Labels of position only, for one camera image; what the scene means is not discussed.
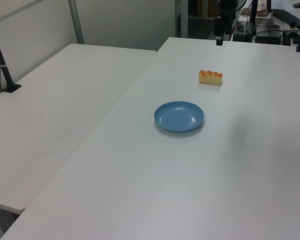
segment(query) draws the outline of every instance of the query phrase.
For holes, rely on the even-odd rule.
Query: black stand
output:
[[[14,83],[14,81],[11,78],[11,75],[9,73],[8,67],[6,65],[6,61],[4,59],[4,56],[2,55],[1,49],[0,49],[0,68],[3,72],[4,78],[6,80],[6,88],[3,89],[3,92],[13,93],[15,90],[19,89],[21,87],[20,84]]]

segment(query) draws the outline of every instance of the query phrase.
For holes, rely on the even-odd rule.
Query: table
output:
[[[201,69],[222,85],[198,83]],[[179,100],[203,109],[201,129],[157,127]],[[10,239],[300,240],[300,53],[169,38]]]
[[[0,94],[0,208],[20,214],[155,53],[71,44]]]

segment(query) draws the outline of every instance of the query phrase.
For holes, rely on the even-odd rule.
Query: white table surface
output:
[[[202,69],[221,86],[198,83]],[[168,133],[154,111],[200,106]],[[169,38],[2,240],[300,240],[300,53]]]
[[[155,53],[72,44],[0,94],[0,208],[21,213]]]

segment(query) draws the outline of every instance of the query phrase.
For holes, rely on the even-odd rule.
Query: equipment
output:
[[[289,25],[295,22],[295,26],[300,29],[300,19],[292,15],[290,12],[287,12],[283,9],[272,9],[271,11],[276,18],[286,22]]]
[[[238,0],[214,0],[214,7],[220,11],[220,16],[214,18],[213,28],[213,34],[216,36],[217,45],[223,45],[224,34],[232,33],[232,24],[236,17],[236,12],[242,9],[246,2],[247,0],[244,0],[242,6],[236,9]]]
[[[3,72],[4,78],[6,80],[6,88],[3,89],[3,92],[13,93],[15,90],[19,89],[21,87],[20,84],[14,83],[14,81],[11,78],[11,75],[9,73],[6,61],[4,59],[4,56],[2,55],[1,49],[0,49],[0,68]]]

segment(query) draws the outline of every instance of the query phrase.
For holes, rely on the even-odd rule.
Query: black device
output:
[[[283,9],[272,9],[273,15],[287,24],[295,22],[295,26],[300,29],[300,19]]]
[[[213,34],[216,36],[216,44],[223,45],[224,34],[232,33],[232,25],[236,12],[244,7],[247,0],[237,9],[238,0],[214,0],[214,7],[219,10],[219,17],[214,18]]]
[[[282,32],[277,28],[257,27],[256,29],[260,34],[255,35],[255,43],[281,45]]]
[[[297,2],[297,3],[293,4],[293,7],[296,8],[296,9],[300,8],[300,2]]]
[[[0,68],[3,72],[5,81],[6,81],[6,88],[3,89],[3,92],[13,93],[15,90],[19,89],[21,87],[20,84],[14,83],[14,81],[11,78],[11,75],[9,73],[6,61],[4,59],[4,56],[2,55],[1,49],[0,49]]]
[[[216,44],[222,46],[224,33],[232,33],[233,19],[235,18],[235,12],[243,8],[247,0],[244,1],[243,5],[236,9],[238,6],[238,0],[214,0],[215,8],[220,10],[220,17],[214,19],[214,30],[213,34],[216,36]],[[271,0],[267,0],[266,6],[268,12],[271,12]],[[243,23],[244,31],[242,27],[235,27],[233,32],[233,41],[235,42],[251,42],[252,37],[256,33],[256,16],[257,16],[258,0],[252,0],[251,3],[251,14],[248,23]],[[273,19],[266,18],[265,25],[270,26]]]

